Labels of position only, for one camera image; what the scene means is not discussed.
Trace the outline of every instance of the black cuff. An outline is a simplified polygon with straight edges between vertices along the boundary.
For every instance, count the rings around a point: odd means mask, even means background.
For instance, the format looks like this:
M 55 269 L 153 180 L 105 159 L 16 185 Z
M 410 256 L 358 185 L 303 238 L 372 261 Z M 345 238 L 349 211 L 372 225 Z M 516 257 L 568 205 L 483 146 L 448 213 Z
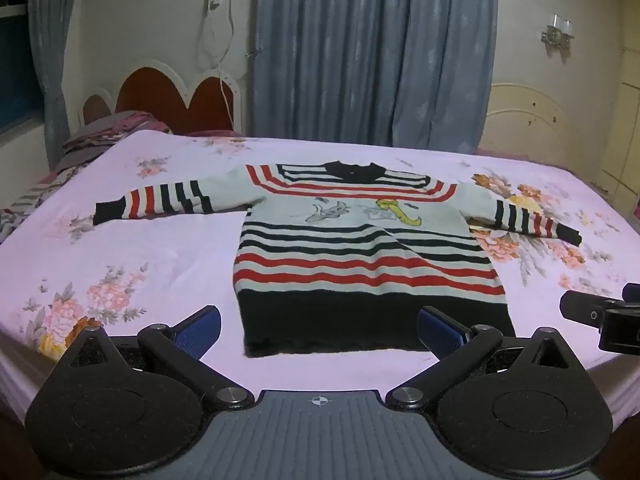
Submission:
M 568 244 L 579 247 L 582 243 L 582 237 L 580 236 L 580 233 L 575 229 L 567 227 L 564 224 L 558 224 L 558 227 L 556 227 L 556 233 L 558 233 L 558 238 L 560 238 L 562 241 L 567 242 Z
M 126 206 L 127 201 L 124 197 L 113 202 L 98 202 L 95 205 L 94 225 L 122 218 Z

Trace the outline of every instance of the pink bed sheet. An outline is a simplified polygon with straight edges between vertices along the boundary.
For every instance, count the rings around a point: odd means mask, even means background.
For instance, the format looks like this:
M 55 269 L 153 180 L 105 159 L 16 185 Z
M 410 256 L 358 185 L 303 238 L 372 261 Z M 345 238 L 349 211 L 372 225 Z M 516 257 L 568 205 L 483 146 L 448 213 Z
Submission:
M 571 174 L 485 156 L 142 131 L 90 164 L 0 246 L 0 391 L 17 415 L 24 417 L 52 361 L 83 326 L 101 322 L 110 335 L 135 334 L 153 322 L 175 324 L 206 304 L 220 309 L 223 329 L 203 361 L 256 395 L 373 388 L 384 396 L 433 364 L 431 353 L 396 350 L 245 357 L 231 280 L 244 212 L 92 226 L 95 202 L 140 186 L 238 164 L 331 160 L 475 182 L 580 229 L 580 248 L 483 229 L 476 236 L 504 283 L 517 335 L 556 327 L 590 370 L 615 424 L 639 411 L 640 360 L 600 351 L 597 330 L 564 320 L 558 309 L 568 289 L 619 297 L 626 282 L 640 282 L 640 237 Z

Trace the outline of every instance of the tied curtain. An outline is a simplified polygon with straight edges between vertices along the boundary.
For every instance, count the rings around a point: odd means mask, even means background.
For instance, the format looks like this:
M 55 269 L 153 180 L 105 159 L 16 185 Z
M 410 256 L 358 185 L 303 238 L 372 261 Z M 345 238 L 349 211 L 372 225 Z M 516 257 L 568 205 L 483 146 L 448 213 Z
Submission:
M 257 0 L 257 137 L 473 153 L 497 0 Z
M 49 168 L 62 158 L 69 137 L 62 76 L 66 34 L 74 0 L 28 0 L 31 55 L 44 96 L 44 136 Z

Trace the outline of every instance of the red stripe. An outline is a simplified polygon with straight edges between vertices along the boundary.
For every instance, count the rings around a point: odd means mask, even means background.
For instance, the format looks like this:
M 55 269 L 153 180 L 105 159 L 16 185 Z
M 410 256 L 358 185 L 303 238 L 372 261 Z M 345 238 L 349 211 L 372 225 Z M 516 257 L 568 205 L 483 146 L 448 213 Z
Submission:
M 267 191 L 275 194 L 289 195 L 289 196 L 313 196 L 313 197 L 322 196 L 322 197 L 329 197 L 329 198 L 370 198 L 372 200 L 378 200 L 380 198 L 388 198 L 391 200 L 412 200 L 414 202 L 444 202 L 445 200 L 448 200 L 453 196 L 453 194 L 456 192 L 456 188 L 458 187 L 458 184 L 449 184 L 449 190 L 445 194 L 437 198 L 405 196 L 404 194 L 402 194 L 403 192 L 398 192 L 397 189 L 394 190 L 393 193 L 390 193 L 389 195 L 385 195 L 383 197 L 380 195 L 353 194 L 353 193 L 349 193 L 349 194 L 326 193 L 326 192 L 310 193 L 310 192 L 304 192 L 304 191 L 277 189 L 271 186 L 267 186 L 266 184 L 260 181 L 255 171 L 255 168 L 253 166 L 247 165 L 246 168 L 247 168 L 247 171 L 249 172 L 249 176 L 251 176 L 252 182 L 256 186 L 260 186 L 261 188 L 266 189 Z
M 271 182 L 272 184 L 276 184 L 281 187 L 285 187 L 287 189 L 290 188 L 302 188 L 302 189 L 325 189 L 327 191 L 369 191 L 369 192 L 380 192 L 380 193 L 397 193 L 398 188 L 396 187 L 341 187 L 341 186 L 320 186 L 318 184 L 288 184 L 282 180 L 277 179 L 271 173 L 271 168 L 266 164 L 260 166 L 260 169 L 264 173 L 264 177 Z M 428 191 L 418 191 L 417 189 L 411 189 L 407 191 L 403 191 L 404 194 L 418 194 L 418 195 L 433 195 L 439 192 L 442 189 L 444 182 L 437 181 L 435 187 Z
M 146 209 L 145 213 L 151 215 L 156 212 L 156 204 L 154 202 L 154 188 L 152 186 L 145 187 Z
M 491 270 L 477 270 L 477 269 L 446 269 L 445 267 L 438 267 L 429 262 L 424 261 L 421 258 L 400 258 L 399 256 L 383 256 L 378 258 L 375 262 L 365 262 L 364 260 L 348 260 L 346 262 L 337 262 L 335 260 L 301 260 L 299 258 L 281 258 L 277 260 L 270 260 L 260 254 L 245 253 L 239 254 L 236 258 L 236 264 L 241 262 L 253 262 L 263 267 L 279 267 L 279 266 L 293 266 L 301 267 L 303 269 L 314 269 L 316 267 L 331 267 L 332 269 L 356 269 L 362 267 L 367 270 L 378 270 L 380 267 L 402 267 L 403 269 L 418 269 L 420 267 L 426 267 L 428 269 L 439 270 L 443 274 L 449 276 L 456 276 L 459 278 L 466 278 L 473 276 L 476 278 L 486 278 L 492 280 L 498 277 L 498 273 L 495 269 Z
M 553 235 L 551 234 L 551 226 L 554 224 L 554 221 L 551 218 L 547 218 L 546 219 L 546 225 L 545 225 L 545 230 L 546 230 L 546 237 L 547 238 L 552 238 Z
M 131 212 L 129 218 L 138 218 L 138 208 L 140 207 L 140 192 L 134 189 L 131 192 Z
M 542 222 L 542 216 L 539 213 L 533 213 L 533 231 L 536 233 L 536 236 L 540 236 L 540 222 Z
M 257 283 L 315 283 L 329 282 L 338 285 L 354 285 L 363 284 L 369 286 L 380 286 L 384 283 L 398 283 L 408 286 L 450 286 L 459 290 L 469 290 L 472 292 L 480 292 L 490 296 L 500 296 L 504 294 L 504 288 L 501 285 L 489 286 L 478 285 L 476 283 L 459 283 L 444 278 L 443 276 L 419 276 L 417 278 L 409 278 L 408 276 L 393 276 L 391 274 L 379 274 L 378 276 L 369 277 L 362 274 L 350 274 L 349 276 L 335 276 L 327 272 L 318 272 L 311 276 L 300 276 L 298 274 L 289 274 L 280 272 L 277 274 L 263 274 L 250 269 L 241 269 L 234 273 L 234 283 L 239 280 L 251 280 Z

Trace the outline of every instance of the sweater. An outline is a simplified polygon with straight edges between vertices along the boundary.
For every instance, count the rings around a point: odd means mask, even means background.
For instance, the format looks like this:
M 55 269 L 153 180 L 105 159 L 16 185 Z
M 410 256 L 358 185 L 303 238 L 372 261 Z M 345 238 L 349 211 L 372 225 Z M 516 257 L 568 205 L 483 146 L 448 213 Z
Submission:
M 458 322 L 514 329 L 505 291 L 467 220 L 579 245 L 578 231 L 475 184 L 377 164 L 239 166 L 97 203 L 94 225 L 247 206 L 233 282 L 250 356 L 423 349 L 433 306 Z

